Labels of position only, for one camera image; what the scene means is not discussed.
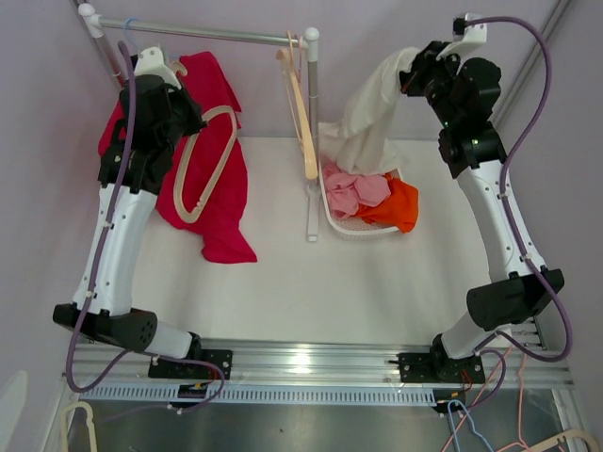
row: laundry basket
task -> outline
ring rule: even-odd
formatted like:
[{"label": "laundry basket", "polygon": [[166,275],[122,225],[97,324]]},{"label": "laundry basket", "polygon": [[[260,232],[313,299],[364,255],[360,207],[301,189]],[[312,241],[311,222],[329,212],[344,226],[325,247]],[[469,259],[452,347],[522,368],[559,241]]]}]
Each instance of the laundry basket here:
[{"label": "laundry basket", "polygon": [[[324,205],[324,211],[329,220],[329,224],[333,226],[334,231],[342,238],[347,240],[367,240],[372,238],[385,237],[386,235],[400,233],[400,230],[396,226],[390,226],[388,224],[372,223],[368,224],[362,221],[360,218],[335,218],[331,215],[331,209],[329,209],[329,203],[327,201],[327,192],[324,188],[324,180],[322,178],[322,164],[319,162],[318,178],[320,180],[320,190],[322,191],[322,204]],[[401,171],[394,169],[390,171],[393,177],[402,179]]]}]

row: white towel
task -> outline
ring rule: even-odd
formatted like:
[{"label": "white towel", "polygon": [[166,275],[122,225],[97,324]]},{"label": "white towel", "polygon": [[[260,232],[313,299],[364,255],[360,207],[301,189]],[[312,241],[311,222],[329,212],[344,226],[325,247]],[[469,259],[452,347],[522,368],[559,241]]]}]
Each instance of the white towel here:
[{"label": "white towel", "polygon": [[387,141],[399,97],[399,72],[409,72],[415,47],[390,55],[346,104],[339,122],[318,125],[320,153],[352,174],[384,174],[399,166]]}]

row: garment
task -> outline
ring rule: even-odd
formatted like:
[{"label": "garment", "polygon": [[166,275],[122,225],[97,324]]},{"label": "garment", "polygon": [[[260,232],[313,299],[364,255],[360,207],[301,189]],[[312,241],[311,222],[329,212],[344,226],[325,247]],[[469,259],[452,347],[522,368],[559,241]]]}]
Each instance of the garment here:
[{"label": "garment", "polygon": [[383,176],[347,174],[332,162],[322,168],[322,179],[327,203],[335,218],[349,218],[358,212],[361,204],[375,207],[390,195]]},{"label": "garment", "polygon": [[399,72],[409,72],[419,49],[386,58],[346,104],[339,122],[318,125],[320,153],[354,174],[385,174],[399,167],[386,137],[399,98]]},{"label": "garment", "polygon": [[376,207],[361,205],[353,216],[366,223],[389,224],[410,233],[418,219],[418,190],[390,174],[385,174],[385,178],[391,196]]},{"label": "garment", "polygon": [[[241,111],[233,90],[211,53],[182,56],[180,62],[187,68],[187,75],[181,81],[203,112],[218,105],[229,105],[234,111]],[[99,143],[99,153],[105,151],[113,124],[122,116],[118,104]],[[219,115],[199,134],[182,191],[182,201],[188,211],[199,200],[231,133],[231,119],[227,115]],[[186,143],[187,139],[183,138],[176,148],[173,167],[166,175],[157,198],[157,211],[174,228],[202,235],[202,254],[208,261],[222,264],[257,262],[255,253],[238,229],[247,203],[247,168],[238,140],[204,210],[193,223],[186,223],[178,216],[173,200],[176,171]]]}]

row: orange cloth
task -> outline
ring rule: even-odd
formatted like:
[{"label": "orange cloth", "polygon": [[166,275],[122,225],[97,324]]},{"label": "orange cloth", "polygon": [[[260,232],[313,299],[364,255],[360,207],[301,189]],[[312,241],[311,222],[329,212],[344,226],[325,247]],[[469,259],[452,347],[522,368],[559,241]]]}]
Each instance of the orange cloth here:
[{"label": "orange cloth", "polygon": [[392,194],[377,207],[360,204],[353,217],[366,223],[382,223],[398,227],[403,233],[410,233],[418,218],[418,190],[400,179],[385,174]]}]

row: white wall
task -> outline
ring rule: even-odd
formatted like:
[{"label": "white wall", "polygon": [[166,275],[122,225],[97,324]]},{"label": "white wall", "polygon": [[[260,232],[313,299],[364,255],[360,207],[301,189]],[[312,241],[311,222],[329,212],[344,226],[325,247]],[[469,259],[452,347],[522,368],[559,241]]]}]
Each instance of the white wall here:
[{"label": "white wall", "polygon": [[[460,12],[512,14],[540,26],[555,0],[91,0],[106,17],[284,35],[308,26],[320,31],[320,117],[340,119],[344,105],[377,65],[404,47],[423,48],[432,40],[450,40],[452,20]],[[141,35],[141,44],[157,41],[180,54],[211,50],[218,57],[243,107],[242,135],[293,137],[276,48],[166,35]],[[121,30],[108,33],[122,38]],[[503,69],[505,89],[530,48],[530,36],[493,25],[488,43],[476,56],[488,56]],[[439,125],[424,99],[402,99],[392,137],[434,138]]]},{"label": "white wall", "polygon": [[96,214],[96,143],[114,91],[70,4],[0,6],[0,387],[29,393],[11,451],[36,450],[69,334],[52,323],[81,277]]},{"label": "white wall", "polygon": [[[549,266],[560,267],[565,275],[562,300],[576,337],[569,362],[599,440],[603,440],[603,63],[595,30],[601,17],[603,3],[581,0],[562,22],[551,42],[553,86],[548,104],[512,168],[517,201],[530,234]],[[543,80],[541,67],[502,128],[508,147],[530,120]],[[562,346],[556,313],[549,310],[543,316],[547,338]]]}]

